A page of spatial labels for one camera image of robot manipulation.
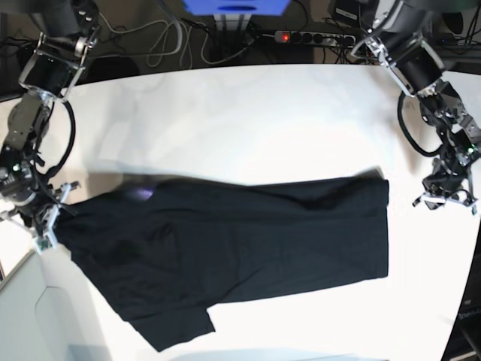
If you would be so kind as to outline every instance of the shirt sleeve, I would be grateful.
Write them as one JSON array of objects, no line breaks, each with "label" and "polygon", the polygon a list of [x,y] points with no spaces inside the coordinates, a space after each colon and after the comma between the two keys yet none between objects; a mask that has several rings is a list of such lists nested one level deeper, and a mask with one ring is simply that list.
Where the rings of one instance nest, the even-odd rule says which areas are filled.
[{"label": "shirt sleeve", "polygon": [[216,331],[207,310],[200,307],[168,311],[129,322],[158,352]]}]

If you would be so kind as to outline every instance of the black t-shirt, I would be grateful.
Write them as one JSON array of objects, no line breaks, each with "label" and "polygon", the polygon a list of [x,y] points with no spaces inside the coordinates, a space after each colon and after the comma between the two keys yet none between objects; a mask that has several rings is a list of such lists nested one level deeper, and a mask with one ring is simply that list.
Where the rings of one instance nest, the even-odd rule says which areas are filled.
[{"label": "black t-shirt", "polygon": [[158,351],[214,331],[207,308],[388,274],[389,184],[171,180],[73,205],[56,234]]}]

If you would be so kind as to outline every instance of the white table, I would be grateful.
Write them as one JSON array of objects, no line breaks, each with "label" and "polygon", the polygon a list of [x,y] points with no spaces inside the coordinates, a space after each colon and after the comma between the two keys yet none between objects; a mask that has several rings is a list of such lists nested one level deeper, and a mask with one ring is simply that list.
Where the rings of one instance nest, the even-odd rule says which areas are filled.
[{"label": "white table", "polygon": [[[481,77],[448,73],[445,78],[471,115],[481,119]],[[77,140],[56,179],[83,182],[72,201],[111,189],[124,173],[272,184],[350,176],[379,166],[391,183],[387,278],[216,305],[209,314],[217,333],[161,354],[121,321],[66,253],[47,252],[42,256],[47,283],[67,290],[76,312],[84,314],[80,323],[86,344],[100,342],[89,332],[95,324],[102,332],[103,344],[97,346],[107,347],[116,361],[266,348],[292,352],[272,356],[253,351],[249,359],[354,353],[438,361],[464,291],[479,218],[457,205],[435,212],[424,205],[411,207],[423,191],[421,181],[431,172],[431,160],[418,156],[401,134],[399,93],[384,70],[360,65],[218,68],[75,88],[71,103]],[[0,119],[7,118],[13,105],[0,105]],[[434,130],[422,125],[415,107],[409,109],[407,122],[424,147],[434,148]],[[58,105],[41,148],[49,165],[63,153],[68,132],[67,114]],[[473,167],[473,175],[479,195],[481,163]],[[15,259],[15,252],[22,253],[28,243],[20,235],[15,241],[5,236],[13,227],[0,227],[0,259],[5,263],[4,254]],[[238,354],[220,359],[242,359]],[[213,355],[204,359],[219,359]]]}]

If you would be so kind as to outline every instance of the power strip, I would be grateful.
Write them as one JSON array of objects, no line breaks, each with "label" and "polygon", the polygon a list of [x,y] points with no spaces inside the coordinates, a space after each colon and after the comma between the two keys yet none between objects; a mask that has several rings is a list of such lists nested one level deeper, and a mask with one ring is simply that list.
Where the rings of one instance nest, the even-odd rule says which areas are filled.
[{"label": "power strip", "polygon": [[287,32],[277,30],[274,40],[281,44],[313,45],[318,47],[354,47],[354,35],[332,34],[330,32]]}]

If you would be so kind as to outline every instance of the blue box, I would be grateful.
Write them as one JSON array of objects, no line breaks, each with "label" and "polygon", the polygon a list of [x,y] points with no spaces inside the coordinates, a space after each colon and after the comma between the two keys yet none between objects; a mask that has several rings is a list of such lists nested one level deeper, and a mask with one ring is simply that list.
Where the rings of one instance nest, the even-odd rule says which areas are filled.
[{"label": "blue box", "polygon": [[183,0],[194,15],[252,14],[282,15],[290,0]]}]

